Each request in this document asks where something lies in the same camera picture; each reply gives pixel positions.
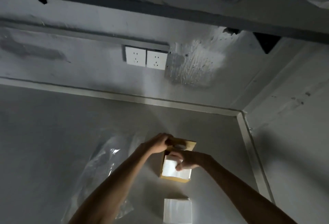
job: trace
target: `plastic bag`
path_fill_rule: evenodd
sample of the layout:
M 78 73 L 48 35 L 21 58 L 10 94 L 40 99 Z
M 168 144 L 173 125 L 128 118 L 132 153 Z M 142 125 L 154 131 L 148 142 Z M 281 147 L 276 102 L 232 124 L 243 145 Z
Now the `plastic bag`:
M 61 224 L 67 224 L 84 200 L 145 140 L 140 134 L 121 134 L 103 130 L 100 142 L 77 181 L 71 201 L 64 213 Z M 125 200 L 120 206 L 116 219 L 123 217 L 134 208 Z

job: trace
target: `person's right arm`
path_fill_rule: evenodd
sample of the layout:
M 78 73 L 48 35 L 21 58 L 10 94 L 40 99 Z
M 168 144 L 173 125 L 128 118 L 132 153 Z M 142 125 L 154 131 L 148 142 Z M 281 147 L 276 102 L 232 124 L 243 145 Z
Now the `person's right arm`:
M 183 160 L 176 167 L 178 171 L 199 166 L 204 168 L 248 224 L 296 224 L 281 209 L 222 167 L 210 155 L 194 151 L 172 151 L 170 155 Z

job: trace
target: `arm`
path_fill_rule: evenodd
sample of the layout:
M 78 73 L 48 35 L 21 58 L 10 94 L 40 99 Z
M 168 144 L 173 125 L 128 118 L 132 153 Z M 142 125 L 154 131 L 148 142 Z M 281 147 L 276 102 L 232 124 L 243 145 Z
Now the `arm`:
M 210 155 L 193 151 L 173 151 L 171 155 L 183 160 L 176 167 L 178 171 L 199 166 L 204 168 L 248 224 L 296 224 L 281 209 L 222 167 Z
M 148 157 L 167 148 L 169 135 L 158 134 L 142 143 L 93 193 L 83 202 L 68 224 L 111 223 L 126 199 L 135 177 Z

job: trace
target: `power outlet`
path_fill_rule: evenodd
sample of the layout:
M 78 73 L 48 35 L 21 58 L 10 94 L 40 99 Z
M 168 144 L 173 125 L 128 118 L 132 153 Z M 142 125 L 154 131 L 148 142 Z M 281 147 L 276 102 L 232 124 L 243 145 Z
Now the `power outlet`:
M 146 67 L 165 70 L 167 55 L 167 53 L 163 52 L 147 51 Z
M 127 64 L 146 66 L 146 50 L 126 46 L 125 51 Z

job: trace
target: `white skirting board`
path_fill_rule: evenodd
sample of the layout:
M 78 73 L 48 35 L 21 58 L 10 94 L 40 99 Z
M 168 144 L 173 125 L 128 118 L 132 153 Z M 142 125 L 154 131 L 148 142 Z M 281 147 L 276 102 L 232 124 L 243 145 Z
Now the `white skirting board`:
M 199 104 L 190 104 L 190 103 L 177 102 L 177 101 L 162 100 L 162 99 L 142 97 L 142 96 L 126 95 L 120 93 L 74 88 L 68 86 L 39 83 L 39 82 L 10 79 L 10 78 L 0 78 L 0 84 L 36 89 L 36 90 L 52 91 L 58 93 L 67 93 L 67 94 L 87 96 L 87 97 L 98 97 L 98 98 L 106 98 L 106 99 L 118 100 L 118 101 L 143 103 L 143 104 L 149 104 L 155 106 L 170 107 L 176 109 L 192 110 L 192 111 L 236 117 L 241 130 L 242 138 L 246 145 L 251 167 L 253 169 L 253 173 L 256 179 L 258 191 L 261 195 L 263 195 L 270 201 L 274 202 L 260 159 L 257 155 L 257 151 L 253 144 L 252 137 L 249 133 L 248 126 L 245 122 L 244 115 L 238 110 L 204 106 Z

